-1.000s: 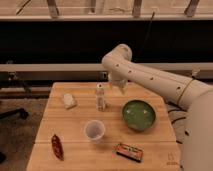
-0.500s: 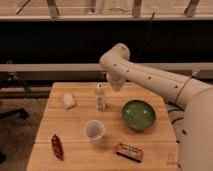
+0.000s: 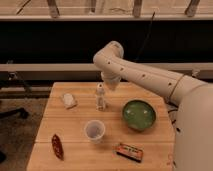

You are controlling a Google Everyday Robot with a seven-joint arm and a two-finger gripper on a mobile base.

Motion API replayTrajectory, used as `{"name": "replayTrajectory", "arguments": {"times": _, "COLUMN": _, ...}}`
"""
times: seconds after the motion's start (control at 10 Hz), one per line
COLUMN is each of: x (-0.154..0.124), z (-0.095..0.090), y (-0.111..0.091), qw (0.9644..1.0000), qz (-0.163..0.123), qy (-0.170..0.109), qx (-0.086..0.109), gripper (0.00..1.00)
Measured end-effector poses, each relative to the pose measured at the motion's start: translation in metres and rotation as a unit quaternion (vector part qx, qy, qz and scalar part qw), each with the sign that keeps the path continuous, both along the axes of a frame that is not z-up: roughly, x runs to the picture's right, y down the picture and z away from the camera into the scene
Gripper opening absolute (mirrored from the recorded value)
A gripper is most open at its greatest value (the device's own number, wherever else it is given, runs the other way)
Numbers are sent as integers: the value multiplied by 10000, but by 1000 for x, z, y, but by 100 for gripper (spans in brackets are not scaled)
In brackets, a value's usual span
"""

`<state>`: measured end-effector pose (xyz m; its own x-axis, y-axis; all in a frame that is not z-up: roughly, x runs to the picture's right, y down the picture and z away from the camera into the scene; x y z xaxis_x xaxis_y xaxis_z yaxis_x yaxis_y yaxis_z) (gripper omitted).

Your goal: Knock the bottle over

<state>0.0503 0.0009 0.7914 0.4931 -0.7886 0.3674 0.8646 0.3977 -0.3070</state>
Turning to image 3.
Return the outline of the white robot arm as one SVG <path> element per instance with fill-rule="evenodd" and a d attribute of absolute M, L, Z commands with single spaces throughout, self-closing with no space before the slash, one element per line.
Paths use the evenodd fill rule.
<path fill-rule="evenodd" d="M 114 89 L 121 79 L 143 87 L 177 107 L 173 171 L 213 171 L 213 84 L 123 58 L 111 41 L 93 57 L 102 80 Z"/>

